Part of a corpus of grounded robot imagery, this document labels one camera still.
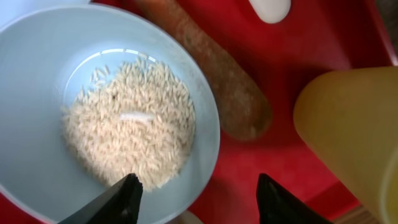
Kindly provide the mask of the carrot piece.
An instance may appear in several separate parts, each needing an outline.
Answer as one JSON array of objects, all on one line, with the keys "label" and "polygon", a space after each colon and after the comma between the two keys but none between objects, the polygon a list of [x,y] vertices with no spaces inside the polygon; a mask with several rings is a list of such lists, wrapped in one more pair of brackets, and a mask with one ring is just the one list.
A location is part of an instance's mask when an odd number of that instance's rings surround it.
[{"label": "carrot piece", "polygon": [[272,109],[254,80],[188,15],[176,0],[136,0],[152,23],[172,36],[196,61],[214,94],[222,129],[240,141],[262,136]]}]

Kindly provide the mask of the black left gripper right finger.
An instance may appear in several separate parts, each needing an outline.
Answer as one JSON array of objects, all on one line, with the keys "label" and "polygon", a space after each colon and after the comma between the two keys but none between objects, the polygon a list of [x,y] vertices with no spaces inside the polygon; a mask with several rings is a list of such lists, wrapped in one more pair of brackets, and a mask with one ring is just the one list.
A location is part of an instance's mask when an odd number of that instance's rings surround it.
[{"label": "black left gripper right finger", "polygon": [[259,174],[256,201],[260,224],[331,224],[267,174]]}]

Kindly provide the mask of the light blue rice bowl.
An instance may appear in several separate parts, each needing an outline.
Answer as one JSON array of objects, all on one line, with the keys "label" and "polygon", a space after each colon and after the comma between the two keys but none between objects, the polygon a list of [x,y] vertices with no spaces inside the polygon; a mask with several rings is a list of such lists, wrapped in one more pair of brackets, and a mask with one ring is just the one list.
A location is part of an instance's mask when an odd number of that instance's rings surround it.
[{"label": "light blue rice bowl", "polygon": [[67,152],[61,107],[88,87],[96,67],[111,71],[138,53],[168,64],[196,111],[192,153],[180,175],[145,193],[139,223],[166,223],[207,185],[218,158],[220,122],[206,78],[187,52],[149,21],[97,4],[53,6],[1,28],[1,192],[30,215],[59,222],[102,194]]}]

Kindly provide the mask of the cooked white rice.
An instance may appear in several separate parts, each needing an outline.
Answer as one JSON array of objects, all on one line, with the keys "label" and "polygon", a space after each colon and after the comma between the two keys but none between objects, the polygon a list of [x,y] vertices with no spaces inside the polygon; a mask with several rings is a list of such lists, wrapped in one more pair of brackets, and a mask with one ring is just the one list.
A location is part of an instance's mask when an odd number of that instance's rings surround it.
[{"label": "cooked white rice", "polygon": [[178,176],[192,150],[196,114],[172,69],[138,56],[114,74],[95,70],[91,82],[62,107],[67,147],[86,171],[107,186],[133,173],[146,191]]}]

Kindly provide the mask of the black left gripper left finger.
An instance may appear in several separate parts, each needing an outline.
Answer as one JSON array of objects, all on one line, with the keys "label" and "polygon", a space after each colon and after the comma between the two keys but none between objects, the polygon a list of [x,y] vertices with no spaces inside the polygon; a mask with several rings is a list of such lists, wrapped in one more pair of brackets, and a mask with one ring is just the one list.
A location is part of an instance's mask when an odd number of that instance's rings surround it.
[{"label": "black left gripper left finger", "polygon": [[136,224],[142,194],[137,176],[128,174],[59,224]]}]

